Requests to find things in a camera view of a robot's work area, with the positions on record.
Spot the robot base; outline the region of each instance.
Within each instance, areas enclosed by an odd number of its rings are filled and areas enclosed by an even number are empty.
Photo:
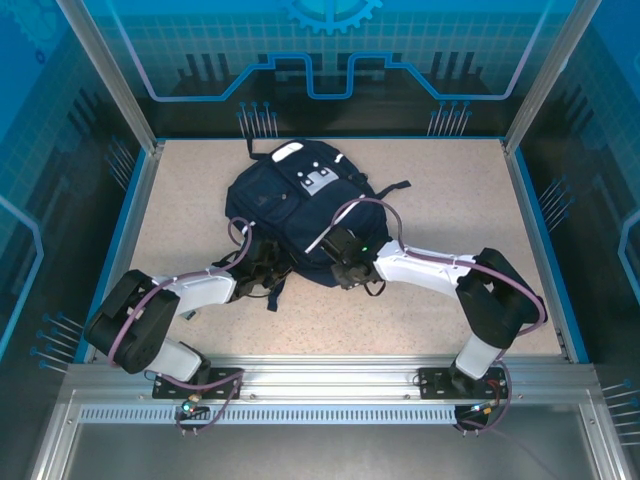
[[[490,380],[495,380],[500,385],[500,398],[507,398],[507,381],[504,371],[499,367],[487,370],[484,377],[473,383],[473,389],[467,395],[463,395],[453,385],[449,368],[419,368],[417,383],[420,385],[422,400],[494,400],[496,392],[489,385]]]
[[[209,379],[207,383],[213,383],[217,380],[222,380],[229,375],[233,375],[234,373],[241,372],[241,368],[212,368],[209,371]],[[212,388],[205,392],[198,392],[202,396],[203,400],[226,400],[229,398],[229,394],[233,389],[234,382],[227,382],[219,387]],[[233,395],[233,399],[237,400],[240,398],[240,390],[242,389],[242,385],[238,388],[236,393]],[[152,398],[158,400],[184,400],[188,398],[189,395],[196,393],[196,390],[187,390],[185,388],[180,388],[175,386],[173,383],[165,380],[160,376],[156,376],[155,382],[153,384],[153,392],[151,394]]]

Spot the speckled work surface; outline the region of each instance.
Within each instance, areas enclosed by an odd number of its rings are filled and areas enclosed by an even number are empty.
[[[328,140],[369,175],[374,189],[409,179],[386,198],[404,221],[405,242],[452,253],[502,251],[537,291],[540,279],[497,140]],[[270,151],[281,141],[257,141]],[[150,275],[201,269],[234,249],[227,187],[251,164],[240,140],[168,141],[134,253]],[[393,219],[389,220],[395,232]],[[209,354],[456,353],[470,333],[454,299],[393,283],[378,298],[291,275],[279,310],[265,299],[209,306],[176,318],[170,336]],[[516,340],[510,353],[556,354],[553,326]]]

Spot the enclosure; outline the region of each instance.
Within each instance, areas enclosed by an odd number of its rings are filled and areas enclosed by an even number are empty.
[[[633,0],[5,2],[2,478],[635,478],[637,18]],[[417,369],[451,365],[470,328],[416,285],[371,298],[292,274],[275,313],[176,317],[171,338],[246,372],[195,438],[172,427],[181,401],[86,342],[128,270],[236,249],[248,137],[326,142],[375,191],[409,180],[385,199],[407,244],[498,249],[541,295],[496,434],[463,437],[459,404],[421,398]]]

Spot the blue border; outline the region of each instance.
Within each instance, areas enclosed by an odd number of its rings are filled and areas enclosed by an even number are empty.
[[[109,245],[107,256],[104,259],[104,265],[102,267],[102,272],[100,273],[100,278],[98,279],[96,293],[93,295],[93,300],[91,301],[91,307],[89,308],[89,315],[87,316],[87,319],[91,318],[96,310],[98,310],[100,304],[102,303],[102,299],[104,298],[104,294],[107,290],[107,282],[109,281],[109,276],[111,275],[111,270],[113,269],[113,262],[115,261],[116,254],[118,253],[118,249],[120,248],[122,234],[124,233],[124,226],[127,223],[127,218],[129,217],[129,212],[131,211],[133,197],[138,187],[138,182],[140,181],[140,175],[142,173],[142,167],[144,166],[144,160],[146,156],[147,153],[144,151],[144,149],[140,149],[138,159],[136,160],[136,167],[133,169],[131,181],[129,182],[129,188],[127,189],[127,194],[124,197],[124,202],[122,203],[122,208],[120,209],[120,215],[118,215],[116,228],[113,232],[113,237],[111,237],[111,244]],[[76,355],[73,359],[73,362],[84,363],[84,357],[86,356],[88,349],[89,344],[84,339],[83,335],[80,338],[80,343],[78,344],[78,349],[76,350]]]
[[[135,48],[133,47],[133,43],[129,38],[129,35],[126,32],[126,29],[122,25],[122,21],[120,16],[116,12],[115,6],[113,5],[112,0],[107,0],[107,7],[111,12],[113,20],[118,28],[120,35],[122,36],[122,40],[124,41],[127,50],[129,51],[129,55],[138,70],[138,74],[140,75],[140,79],[147,90],[149,96],[159,103],[174,103],[174,102],[224,102],[238,89],[240,85],[253,73],[256,71],[263,70],[276,70],[276,61],[278,60],[303,60],[305,63],[305,73],[306,73],[306,87],[307,87],[307,95],[309,98],[314,100],[346,100],[351,98],[354,92],[354,79],[355,79],[355,63],[360,59],[382,59],[384,60],[384,68],[392,69],[392,70],[406,70],[410,75],[414,77],[414,79],[424,88],[427,92],[431,94],[431,96],[436,100],[479,100],[479,101],[502,101],[511,96],[511,93],[516,87],[518,79],[520,78],[520,74],[522,73],[525,64],[533,50],[533,47],[538,39],[538,35],[542,30],[543,25],[551,11],[551,8],[554,4],[555,0],[548,0],[545,9],[540,14],[540,18],[536,27],[531,34],[531,38],[525,47],[522,56],[516,66],[516,69],[509,81],[509,85],[507,86],[506,91],[503,94],[445,94],[438,92],[431,83],[420,73],[420,71],[410,62],[396,62],[393,60],[393,52],[389,51],[362,51],[355,52],[349,56],[347,60],[347,71],[346,71],[346,89],[344,93],[316,93],[314,88],[314,71],[313,71],[313,61],[309,54],[304,52],[278,52],[278,53],[267,53],[267,62],[266,63],[257,63],[250,64],[247,66],[242,73],[227,87],[227,89],[221,95],[194,95],[194,96],[177,96],[177,97],[163,97],[159,96],[151,84],[151,80],[149,79],[147,73],[142,66],[142,62],[140,61],[140,57],[136,53]]]
[[[636,278],[636,274],[633,271],[633,267],[631,266],[631,262],[629,258],[627,258],[627,244],[629,243],[629,231],[631,228],[640,222],[640,209],[633,212],[631,215],[627,217],[627,219],[622,224],[622,232],[620,233],[620,243],[618,244],[618,258],[620,258],[620,262],[622,263],[622,268],[624,268],[624,273],[627,275],[629,279],[629,284],[633,289],[633,293],[640,303],[640,283]]]
[[[286,140],[287,138],[293,137],[279,137],[280,140]],[[306,138],[335,138],[334,137],[306,137]],[[455,138],[460,140],[464,139],[496,139],[500,140],[503,137],[429,137],[429,136],[398,136],[398,137],[380,137],[380,136],[357,136],[357,137],[340,137],[340,138],[354,138],[354,139],[442,139],[445,140],[447,138]],[[159,141],[165,140],[243,140],[242,138],[159,138]],[[94,312],[98,309],[100,304],[102,303],[102,299],[104,297],[107,281],[109,279],[109,275],[111,273],[111,269],[113,267],[113,262],[115,260],[116,253],[118,251],[118,247],[120,246],[120,242],[122,240],[122,235],[124,232],[124,226],[126,224],[127,218],[129,216],[129,211],[131,209],[131,205],[133,203],[133,196],[135,190],[137,188],[138,182],[140,180],[140,174],[142,172],[142,166],[144,164],[144,158],[146,153],[144,150],[140,151],[140,155],[138,156],[138,160],[136,162],[136,168],[133,172],[133,176],[131,178],[131,183],[129,184],[129,189],[127,190],[127,195],[125,196],[124,203],[122,204],[122,209],[120,210],[120,216],[118,217],[118,222],[116,224],[115,231],[113,233],[113,238],[111,240],[111,245],[109,246],[109,251],[107,252],[107,257],[104,262],[104,267],[102,269],[102,273],[100,274],[100,279],[98,280],[98,285],[96,287],[96,293],[93,297],[93,301],[91,302],[91,308],[89,311],[89,318],[94,314]],[[549,237],[549,233],[545,227],[544,219],[542,217],[542,212],[540,210],[540,206],[537,201],[534,201],[536,198],[535,191],[533,189],[533,183],[531,182],[531,177],[529,176],[529,171],[524,161],[524,157],[520,148],[516,150],[516,160],[518,164],[518,168],[522,174],[524,188],[527,193],[527,197],[529,203],[531,204],[531,208],[533,211],[534,219],[536,221],[538,231],[540,232],[540,237],[542,239],[542,246],[544,249],[544,253],[547,256],[549,261],[549,266],[551,268],[551,274],[555,281],[556,289],[558,291],[558,296],[560,298],[560,304],[564,311],[565,318],[567,320],[567,328],[569,329],[569,335],[571,336],[572,343],[574,345],[574,349],[576,352],[576,357],[579,363],[589,363],[589,356],[587,355],[586,348],[584,346],[584,341],[582,340],[582,334],[580,333],[580,328],[578,327],[578,322],[575,317],[575,313],[573,311],[573,307],[571,306],[571,301],[569,300],[569,294],[567,292],[566,285],[564,283],[564,279],[562,278],[562,274],[560,272],[560,266],[558,265],[558,260],[556,258],[555,252],[553,250],[553,246],[551,244],[551,238]],[[84,363],[84,357],[87,353],[88,343],[81,339],[80,345],[78,346],[78,350],[76,352],[76,356],[74,359],[75,363]]]
[[[29,297],[29,293],[31,292],[31,287],[33,287],[33,282],[35,281],[36,275],[38,275],[38,271],[40,270],[40,266],[42,265],[42,261],[44,260],[44,247],[42,245],[42,235],[40,234],[40,227],[38,226],[38,223],[29,215],[16,207],[9,200],[7,200],[4,196],[0,195],[0,208],[2,207],[6,208],[10,214],[18,219],[20,223],[31,230],[33,243],[36,247],[36,257],[33,259],[33,263],[31,264],[31,268],[29,269],[29,274],[24,281],[24,285],[22,286],[20,295],[18,296],[16,304],[11,311],[11,316],[7,321],[7,326],[4,328],[4,332],[2,333],[2,338],[0,339],[0,362],[4,357],[4,353],[6,352],[7,347],[9,346],[9,341],[11,340],[11,336],[13,335],[16,325],[18,324],[18,320],[20,319],[20,315],[22,314],[22,309],[24,308],[24,304],[27,302],[27,298]]]
[[[441,137],[434,137],[432,135],[397,135],[397,136],[376,136],[376,135],[356,135],[356,136],[340,136],[337,137],[335,135],[328,136],[295,136],[295,137],[287,137],[286,135],[280,137],[254,137],[254,140],[295,140],[296,138],[307,138],[312,140],[504,140],[503,136],[464,136],[464,137],[445,137],[444,135]],[[167,140],[171,141],[189,141],[189,140],[246,140],[246,137],[158,137],[159,142],[166,142]]]
[[[547,231],[547,227],[545,226],[542,211],[540,210],[540,205],[536,200],[536,192],[533,189],[533,183],[531,182],[531,177],[529,176],[529,170],[527,169],[527,165],[524,161],[524,156],[522,155],[520,147],[516,149],[516,160],[518,162],[518,168],[520,169],[520,173],[522,175],[522,180],[524,183],[524,188],[527,192],[529,203],[531,204],[531,209],[533,210],[533,216],[538,226],[538,231],[540,232],[540,238],[542,239],[542,248],[544,249],[544,254],[547,256],[547,260],[549,261],[551,275],[553,276],[556,284],[556,290],[558,291],[558,297],[560,298],[560,305],[562,306],[564,316],[567,319],[567,328],[569,329],[569,335],[571,336],[571,342],[573,343],[577,360],[579,363],[589,363],[589,355],[587,355],[587,350],[584,346],[584,341],[582,340],[580,327],[578,327],[578,321],[573,311],[573,307],[571,306],[571,301],[569,300],[569,293],[567,292],[567,287],[564,283],[564,279],[562,278],[562,273],[560,272],[558,259],[556,258],[555,251],[553,250],[553,245],[551,244],[551,237],[549,237],[549,232]]]

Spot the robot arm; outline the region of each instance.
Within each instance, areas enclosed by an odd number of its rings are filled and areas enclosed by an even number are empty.
[[[161,290],[126,333],[114,357],[116,363],[128,373],[151,370],[199,384],[199,373],[209,368],[208,360],[191,347],[165,338],[172,319],[206,305],[240,298],[257,283],[267,286],[266,278],[273,282],[272,275],[265,275],[268,269],[261,268],[277,264],[277,255],[265,254],[273,252],[273,248],[277,247],[258,248],[259,253],[252,254],[244,267],[240,264],[242,268],[217,275],[203,273]],[[491,268],[530,291],[495,250],[485,249],[477,256],[455,256],[406,246],[403,249],[396,240],[369,249],[341,227],[335,227],[323,239],[321,248],[335,261],[333,274],[342,288],[370,281],[405,282],[460,301],[472,334],[451,366],[450,376],[462,394],[473,390],[473,383],[511,346],[524,324],[535,323],[539,318],[536,307],[524,295],[469,266]],[[270,260],[266,263],[256,260],[265,258]],[[91,319],[85,332],[89,343],[106,354],[140,299],[166,279],[151,278],[137,270],[125,274]]]
[[[542,299],[496,250],[485,248],[477,256],[456,256],[403,248],[396,240],[370,249],[339,226],[327,234],[321,248],[336,262],[332,270],[344,289],[370,281],[405,282],[460,301],[472,334],[451,366],[450,377],[463,395],[473,390],[473,383],[511,346],[524,324],[547,319]],[[519,285],[529,298],[476,268]],[[541,310],[531,298],[538,300]]]

